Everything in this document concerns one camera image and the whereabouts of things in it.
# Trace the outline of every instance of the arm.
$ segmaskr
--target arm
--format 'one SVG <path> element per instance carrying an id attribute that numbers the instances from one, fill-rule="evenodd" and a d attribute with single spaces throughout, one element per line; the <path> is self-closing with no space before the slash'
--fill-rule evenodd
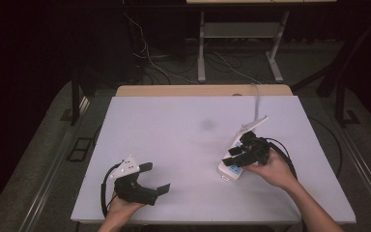
<path id="1" fill-rule="evenodd" d="M 254 172 L 273 186 L 285 190 L 294 200 L 309 231 L 343 231 L 330 215 L 316 202 L 295 179 L 284 159 L 270 149 L 266 165 L 248 165 L 244 170 Z"/>
<path id="2" fill-rule="evenodd" d="M 129 203 L 116 196 L 110 204 L 106 219 L 99 232 L 118 232 L 128 222 L 130 217 L 144 204 Z"/>

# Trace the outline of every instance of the metal stand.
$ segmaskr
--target metal stand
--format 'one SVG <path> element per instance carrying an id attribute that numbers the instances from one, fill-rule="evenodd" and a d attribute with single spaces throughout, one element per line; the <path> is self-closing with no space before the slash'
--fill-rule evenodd
<path id="1" fill-rule="evenodd" d="M 283 81 L 281 72 L 276 65 L 275 55 L 285 30 L 289 11 L 285 11 L 279 22 L 205 22 L 204 12 L 200 18 L 200 38 L 198 53 L 198 82 L 206 82 L 204 65 L 204 38 L 274 38 L 272 49 L 266 52 L 275 81 Z M 278 23 L 275 35 L 275 23 Z"/>
<path id="2" fill-rule="evenodd" d="M 276 50 L 279 47 L 279 43 L 281 42 L 282 35 L 284 34 L 285 25 L 287 23 L 288 16 L 289 16 L 289 12 L 284 12 L 282 19 L 279 22 L 277 34 L 273 42 L 272 49 L 271 51 L 266 52 L 267 59 L 268 59 L 268 62 L 270 63 L 270 68 L 273 74 L 273 78 L 275 78 L 275 81 L 277 83 L 281 83 L 283 81 L 283 78 L 282 78 L 281 72 L 279 71 L 279 67 L 276 65 L 275 55 L 276 55 Z"/>

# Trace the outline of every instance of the wooden table edge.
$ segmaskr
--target wooden table edge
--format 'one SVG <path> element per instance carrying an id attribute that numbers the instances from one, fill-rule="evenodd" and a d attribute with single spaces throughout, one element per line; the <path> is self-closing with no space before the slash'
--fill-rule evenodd
<path id="1" fill-rule="evenodd" d="M 284 84 L 257 85 L 260 96 L 293 96 Z M 245 85 L 123 85 L 116 97 L 166 97 L 166 96 L 253 96 L 257 88 Z"/>

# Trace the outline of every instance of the small white object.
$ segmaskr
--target small white object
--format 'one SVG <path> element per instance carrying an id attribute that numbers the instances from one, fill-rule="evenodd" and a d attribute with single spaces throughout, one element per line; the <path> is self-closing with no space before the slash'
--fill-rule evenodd
<path id="1" fill-rule="evenodd" d="M 117 167 L 110 173 L 109 179 L 113 180 L 121 178 L 139 171 L 140 167 L 138 166 L 132 155 L 130 155 L 125 160 L 123 160 L 119 167 Z"/>
<path id="2" fill-rule="evenodd" d="M 237 132 L 237 137 L 234 140 L 234 142 L 233 142 L 233 144 L 231 145 L 230 148 L 240 146 L 241 145 L 240 138 L 241 138 L 241 136 L 243 136 L 243 134 L 245 134 L 248 131 L 254 130 L 256 127 L 258 127 L 263 122 L 267 121 L 269 118 L 270 117 L 266 115 L 264 118 L 255 120 L 251 123 L 248 123 L 248 124 L 245 124 L 245 125 L 242 124 L 240 130 Z M 231 157 L 231 155 L 227 151 L 227 153 L 224 156 L 224 159 L 230 158 L 230 157 Z M 236 181 L 240 178 L 241 174 L 243 173 L 243 169 L 240 168 L 240 167 L 237 167 L 236 165 L 226 166 L 224 164 L 224 162 L 221 161 L 218 165 L 218 172 L 221 174 L 221 178 L 223 180 L 225 180 L 225 181 L 229 181 L 229 180 Z"/>
<path id="3" fill-rule="evenodd" d="M 255 120 L 247 124 L 242 124 L 240 130 L 237 132 L 238 139 L 240 139 L 240 137 L 243 136 L 243 134 L 245 134 L 246 132 L 254 130 L 254 128 L 258 127 L 260 124 L 264 123 L 269 118 L 270 117 L 266 115 L 264 118 Z"/>

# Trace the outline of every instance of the table surface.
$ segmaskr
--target table surface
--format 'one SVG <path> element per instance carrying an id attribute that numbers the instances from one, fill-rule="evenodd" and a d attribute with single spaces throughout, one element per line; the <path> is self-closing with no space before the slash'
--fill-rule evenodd
<path id="1" fill-rule="evenodd" d="M 259 115 L 267 114 L 270 118 L 255 132 L 275 138 L 287 147 L 300 181 L 336 221 L 355 222 L 355 214 L 298 97 L 292 96 L 284 85 L 258 88 Z M 187 90 L 191 96 L 185 96 Z M 209 90 L 214 96 L 207 96 Z M 135 91 L 141 91 L 138 95 L 144 96 L 124 97 Z M 283 96 L 267 96 L 277 92 Z M 248 96 L 231 97 L 236 93 Z M 110 166 L 133 155 L 139 163 L 154 164 L 153 170 L 140 175 L 140 185 L 155 189 L 170 183 L 171 189 L 155 206 L 137 212 L 129 223 L 300 221 L 297 207 L 283 190 L 251 173 L 244 172 L 236 182 L 225 182 L 217 173 L 216 167 L 234 140 L 235 132 L 241 123 L 254 117 L 258 98 L 254 94 L 256 89 L 252 85 L 119 88 L 118 97 L 111 101 L 104 119 L 71 219 L 103 221 L 102 179 Z M 107 199 L 112 189 L 113 182 L 109 181 Z"/>

